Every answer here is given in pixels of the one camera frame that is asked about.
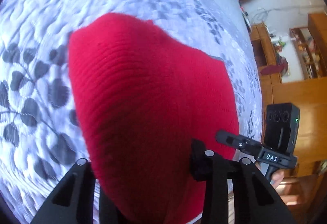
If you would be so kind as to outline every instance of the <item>bed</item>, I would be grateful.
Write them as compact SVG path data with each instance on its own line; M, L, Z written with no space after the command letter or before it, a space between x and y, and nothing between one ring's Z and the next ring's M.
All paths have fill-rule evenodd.
M88 158L68 78L67 42L72 31L107 12L151 19L179 41L222 59L240 134L261 138L258 72L238 0L3 0L0 190L21 223L31 222L77 159ZM97 223L99 185L94 197Z

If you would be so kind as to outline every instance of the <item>ribbed red fabric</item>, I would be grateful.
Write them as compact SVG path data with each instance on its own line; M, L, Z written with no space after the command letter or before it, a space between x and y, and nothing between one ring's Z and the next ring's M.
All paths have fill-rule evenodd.
M189 172L191 139L238 134L223 62L151 21L106 14L69 40L69 76L95 176L127 219L185 224L202 212L205 183Z

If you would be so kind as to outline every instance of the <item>camera lens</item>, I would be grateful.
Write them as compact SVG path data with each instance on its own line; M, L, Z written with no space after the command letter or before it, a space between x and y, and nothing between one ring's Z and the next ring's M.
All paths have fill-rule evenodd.
M284 111L283 113L283 122L286 123L288 121L289 118L289 114L287 111Z
M274 112L274 121L279 122L280 119L281 119L281 112L279 110L276 110Z

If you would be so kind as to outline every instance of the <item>bedspread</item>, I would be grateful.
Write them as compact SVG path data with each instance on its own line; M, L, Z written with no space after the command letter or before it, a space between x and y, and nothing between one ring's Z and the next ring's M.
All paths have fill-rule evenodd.
M240 133L261 138L261 91L250 40L213 0L3 0L0 190L22 223L32 220L77 159L88 158L68 78L67 42L72 31L107 12L151 19L182 43L222 59ZM99 185L95 222L98 213Z

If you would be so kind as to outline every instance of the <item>cable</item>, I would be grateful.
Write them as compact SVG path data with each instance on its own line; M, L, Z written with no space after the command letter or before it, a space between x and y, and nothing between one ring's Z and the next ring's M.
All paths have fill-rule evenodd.
M310 9L310 8L325 8L326 5L311 5L311 6L288 6L288 7L281 7L281 8L272 8L269 10L266 10L264 8L258 10L260 12L258 12L257 14L255 14L253 16L253 18L251 19L251 24L258 24L261 22L265 22L269 16L269 13L272 11L288 11L288 10L294 10L294 9L298 9L299 10L299 14L301 9Z

